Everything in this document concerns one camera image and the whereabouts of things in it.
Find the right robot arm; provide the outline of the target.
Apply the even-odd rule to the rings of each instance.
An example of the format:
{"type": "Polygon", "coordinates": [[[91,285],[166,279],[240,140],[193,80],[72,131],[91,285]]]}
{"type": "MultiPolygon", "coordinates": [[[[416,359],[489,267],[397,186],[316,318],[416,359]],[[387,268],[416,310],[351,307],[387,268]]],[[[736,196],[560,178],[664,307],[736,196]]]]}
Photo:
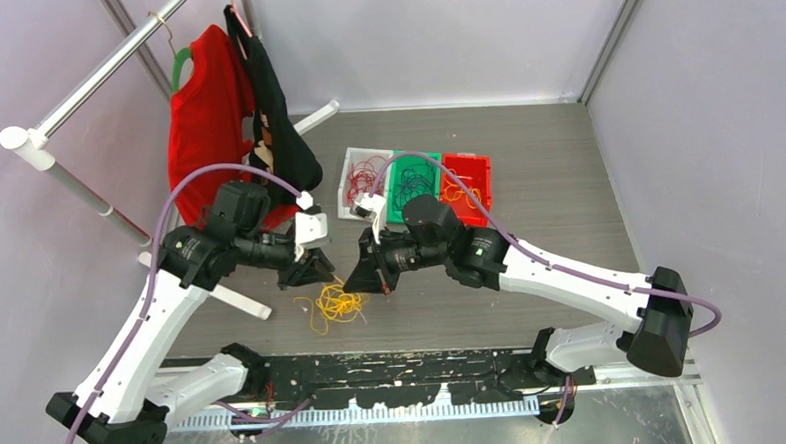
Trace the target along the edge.
{"type": "Polygon", "coordinates": [[[590,326],[538,332],[527,371],[541,385],[620,361],[659,377],[682,375],[692,309],[676,271],[623,273],[559,257],[497,228],[467,226],[427,194],[407,203],[406,229],[395,232],[382,223],[385,202],[362,195],[351,207],[371,225],[358,240],[360,258],[345,291],[390,294],[401,274],[441,266],[472,289],[535,295],[598,317],[590,326]]]}

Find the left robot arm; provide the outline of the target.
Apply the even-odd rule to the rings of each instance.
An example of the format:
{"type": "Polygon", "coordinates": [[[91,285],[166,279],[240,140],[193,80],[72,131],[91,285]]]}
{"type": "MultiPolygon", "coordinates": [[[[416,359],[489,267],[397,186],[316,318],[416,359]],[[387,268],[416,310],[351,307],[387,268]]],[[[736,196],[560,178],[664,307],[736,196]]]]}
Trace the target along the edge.
{"type": "Polygon", "coordinates": [[[266,231],[267,190],[224,183],[202,225],[164,236],[111,347],[76,390],[50,398],[47,413],[88,444],[163,444],[170,428],[208,405],[235,395],[259,399],[269,386],[269,365],[237,343],[167,384],[154,385],[154,378],[184,325],[236,268],[273,270],[281,289],[332,280],[333,265],[321,249],[329,236],[327,215],[307,193],[298,206],[286,234],[266,231]]]}

